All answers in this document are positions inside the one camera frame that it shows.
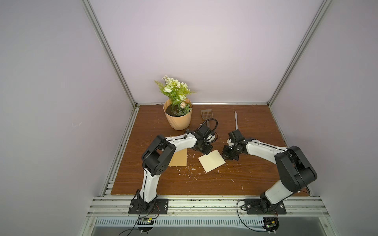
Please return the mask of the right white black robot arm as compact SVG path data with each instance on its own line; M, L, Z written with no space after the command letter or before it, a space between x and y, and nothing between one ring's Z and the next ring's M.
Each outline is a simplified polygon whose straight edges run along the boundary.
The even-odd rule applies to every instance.
M238 129L228 135L229 139L221 154L225 160L238 161L240 154L248 154L270 161L277 166L280 179L260 196L267 206L278 204L318 178L315 169L297 146L286 148L253 138L246 139Z

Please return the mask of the cream letter paper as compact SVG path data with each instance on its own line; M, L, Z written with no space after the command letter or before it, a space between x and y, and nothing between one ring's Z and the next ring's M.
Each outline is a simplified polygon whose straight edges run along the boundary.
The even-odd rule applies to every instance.
M206 173L225 164L225 160L217 149L210 152L208 155L201 156L198 160Z

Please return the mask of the brown kraft envelope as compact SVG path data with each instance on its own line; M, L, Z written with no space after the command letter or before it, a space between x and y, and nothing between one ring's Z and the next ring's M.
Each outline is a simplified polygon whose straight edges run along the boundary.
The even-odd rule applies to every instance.
M186 167L187 166L187 149L180 150L175 152L170 163L169 167Z

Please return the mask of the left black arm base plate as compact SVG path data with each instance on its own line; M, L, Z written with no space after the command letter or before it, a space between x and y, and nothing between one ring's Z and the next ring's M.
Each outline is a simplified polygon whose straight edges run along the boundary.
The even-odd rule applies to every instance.
M150 203L145 203L142 199L132 199L129 212L130 215L167 214L168 199L157 198Z

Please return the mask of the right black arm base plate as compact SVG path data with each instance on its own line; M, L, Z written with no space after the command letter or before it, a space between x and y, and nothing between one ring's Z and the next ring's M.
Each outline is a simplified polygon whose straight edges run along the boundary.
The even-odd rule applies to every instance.
M283 201L280 201L277 204L271 204L266 199L244 199L243 201L245 204L247 214L287 214Z

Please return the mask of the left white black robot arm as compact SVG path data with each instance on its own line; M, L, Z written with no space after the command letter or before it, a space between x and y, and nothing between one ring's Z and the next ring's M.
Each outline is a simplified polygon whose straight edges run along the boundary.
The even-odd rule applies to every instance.
M144 178L142 188L137 194L141 204L148 205L157 197L160 175L165 172L175 153L184 149L193 149L202 154L209 154L212 143L217 138L217 125L210 128L201 124L196 130L187 130L183 135L164 137L158 135L142 155Z

